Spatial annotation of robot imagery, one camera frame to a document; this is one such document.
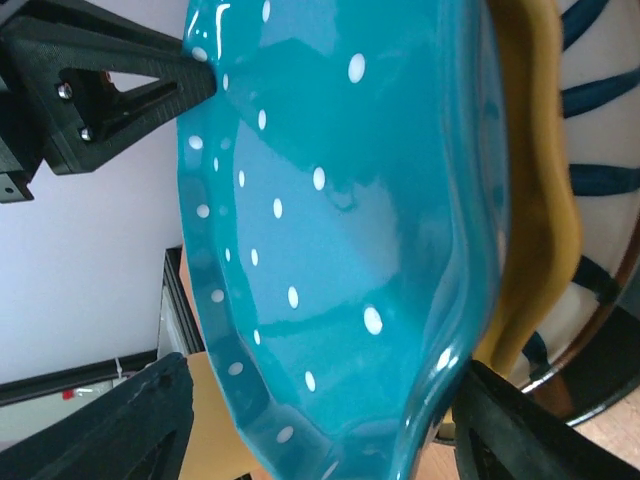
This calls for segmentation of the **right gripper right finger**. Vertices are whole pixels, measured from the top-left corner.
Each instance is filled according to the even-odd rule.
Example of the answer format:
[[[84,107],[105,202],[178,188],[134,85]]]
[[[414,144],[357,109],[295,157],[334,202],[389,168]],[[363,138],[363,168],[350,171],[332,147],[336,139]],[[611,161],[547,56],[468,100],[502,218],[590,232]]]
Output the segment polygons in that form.
[[[472,361],[453,403],[462,479],[637,479],[639,470]]]

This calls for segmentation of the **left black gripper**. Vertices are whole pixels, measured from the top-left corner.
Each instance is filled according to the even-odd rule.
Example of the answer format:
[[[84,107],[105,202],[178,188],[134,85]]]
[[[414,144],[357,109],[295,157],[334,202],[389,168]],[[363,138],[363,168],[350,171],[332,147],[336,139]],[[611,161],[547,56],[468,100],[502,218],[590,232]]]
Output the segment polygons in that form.
[[[179,39],[88,1],[1,4],[1,201],[30,201],[41,163],[89,173],[211,98]]]

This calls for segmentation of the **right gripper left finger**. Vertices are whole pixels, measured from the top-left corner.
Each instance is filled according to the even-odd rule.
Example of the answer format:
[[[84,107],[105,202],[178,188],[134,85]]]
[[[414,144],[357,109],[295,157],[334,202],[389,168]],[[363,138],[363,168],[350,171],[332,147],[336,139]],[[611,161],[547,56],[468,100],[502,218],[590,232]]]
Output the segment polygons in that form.
[[[172,353],[1,453],[3,479],[176,479],[191,428],[193,380]]]

